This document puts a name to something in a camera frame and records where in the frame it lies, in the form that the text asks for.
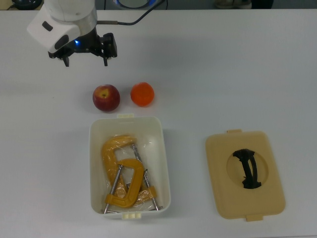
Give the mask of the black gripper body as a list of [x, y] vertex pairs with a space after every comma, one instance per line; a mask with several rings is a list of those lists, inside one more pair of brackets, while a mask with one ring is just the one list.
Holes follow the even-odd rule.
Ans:
[[96, 28], [88, 34], [73, 40], [71, 42], [71, 48], [75, 53], [92, 53], [96, 56], [101, 56], [102, 46]]

